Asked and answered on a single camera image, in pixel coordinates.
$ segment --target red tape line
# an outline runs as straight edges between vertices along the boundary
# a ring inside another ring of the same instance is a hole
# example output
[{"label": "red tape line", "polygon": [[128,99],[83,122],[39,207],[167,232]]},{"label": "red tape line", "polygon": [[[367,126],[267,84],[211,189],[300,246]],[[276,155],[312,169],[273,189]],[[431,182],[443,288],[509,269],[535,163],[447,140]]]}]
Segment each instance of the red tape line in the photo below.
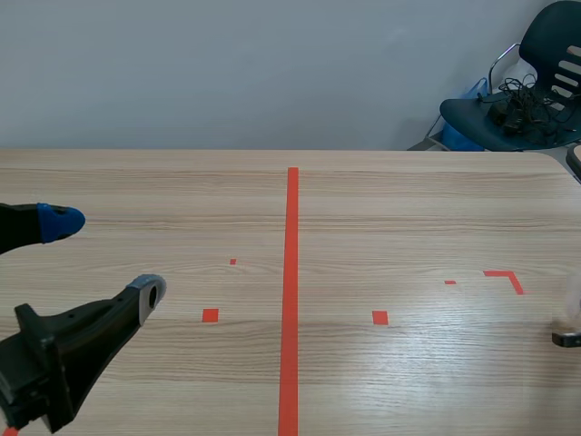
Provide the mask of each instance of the red tape line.
[{"label": "red tape line", "polygon": [[289,168],[282,279],[279,436],[299,435],[299,168]]},{"label": "red tape line", "polygon": [[486,275],[487,277],[507,277],[510,280],[510,283],[512,284],[513,288],[515,288],[517,295],[525,294],[525,290],[518,281],[517,275],[514,274],[512,271],[484,271],[484,275]]}]

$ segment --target wood grain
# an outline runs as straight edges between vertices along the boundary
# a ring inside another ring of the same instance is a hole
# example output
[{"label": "wood grain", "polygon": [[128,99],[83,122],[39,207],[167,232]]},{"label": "wood grain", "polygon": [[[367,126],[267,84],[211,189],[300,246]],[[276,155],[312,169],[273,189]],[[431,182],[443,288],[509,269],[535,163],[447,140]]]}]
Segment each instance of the wood grain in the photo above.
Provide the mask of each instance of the wood grain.
[{"label": "wood grain", "polygon": [[87,216],[0,258],[3,337],[22,302],[50,314],[140,273],[168,281],[63,435],[276,435],[289,166],[301,435],[578,434],[581,351],[555,347],[550,323],[581,269],[581,187],[547,156],[0,151],[0,201]]}]

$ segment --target chair backrest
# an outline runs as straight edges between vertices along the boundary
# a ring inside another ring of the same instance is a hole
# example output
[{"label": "chair backrest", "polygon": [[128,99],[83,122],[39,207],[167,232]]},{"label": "chair backrest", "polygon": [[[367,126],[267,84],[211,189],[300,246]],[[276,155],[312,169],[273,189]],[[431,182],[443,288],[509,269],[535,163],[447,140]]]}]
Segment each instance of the chair backrest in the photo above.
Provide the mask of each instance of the chair backrest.
[{"label": "chair backrest", "polygon": [[519,52],[537,70],[537,86],[581,94],[581,2],[546,7],[528,28]]}]

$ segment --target black cable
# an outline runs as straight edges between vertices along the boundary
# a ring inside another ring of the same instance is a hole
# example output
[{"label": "black cable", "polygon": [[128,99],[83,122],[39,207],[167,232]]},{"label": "black cable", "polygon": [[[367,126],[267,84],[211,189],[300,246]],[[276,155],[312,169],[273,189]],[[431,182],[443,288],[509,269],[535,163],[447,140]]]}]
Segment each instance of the black cable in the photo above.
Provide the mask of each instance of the black cable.
[{"label": "black cable", "polygon": [[[533,81],[527,84],[526,81],[529,77],[532,77]],[[575,100],[581,96],[581,94],[573,94],[565,97],[553,90],[549,92],[540,91],[537,88],[537,78],[533,74],[527,74],[522,81],[508,78],[498,89],[504,94],[502,98],[487,102],[479,95],[478,100],[485,104],[494,104],[503,101],[508,101],[508,104],[513,104],[523,116],[522,129],[518,133],[526,136],[537,132],[545,137],[545,143],[541,144],[544,146],[547,146],[548,137],[557,135],[561,130],[566,130],[562,126],[571,121],[579,107],[579,104],[575,104],[575,107],[571,108],[570,104],[575,103]],[[564,106],[564,109],[559,112],[551,107],[554,104],[561,104]],[[566,109],[570,110],[570,114],[566,120],[561,120],[560,115]]]}]

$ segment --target black chair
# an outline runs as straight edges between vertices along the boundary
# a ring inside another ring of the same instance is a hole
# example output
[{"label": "black chair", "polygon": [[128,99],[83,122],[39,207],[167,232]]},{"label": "black chair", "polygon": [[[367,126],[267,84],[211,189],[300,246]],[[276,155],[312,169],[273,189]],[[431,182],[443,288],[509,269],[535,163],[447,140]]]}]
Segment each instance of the black chair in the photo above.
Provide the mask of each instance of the black chair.
[{"label": "black chair", "polygon": [[579,181],[581,181],[581,145],[576,145],[567,150],[566,162]]},{"label": "black chair", "polygon": [[542,139],[539,141],[533,141],[528,135],[505,135],[502,127],[487,116],[490,102],[503,97],[508,100],[503,93],[486,97],[482,103],[478,99],[446,100],[440,106],[442,117],[468,139],[493,152],[542,150],[581,140],[581,109],[578,109],[581,98],[576,96],[581,94],[581,3],[561,1],[546,7],[528,28],[522,43],[512,45],[492,64],[488,77],[490,93],[494,67],[517,46],[520,57],[537,70],[533,87],[536,94],[546,96],[561,88],[565,91],[557,95],[567,92],[573,95],[562,110],[547,108],[562,123],[558,129],[551,129],[555,133],[536,132]]}]

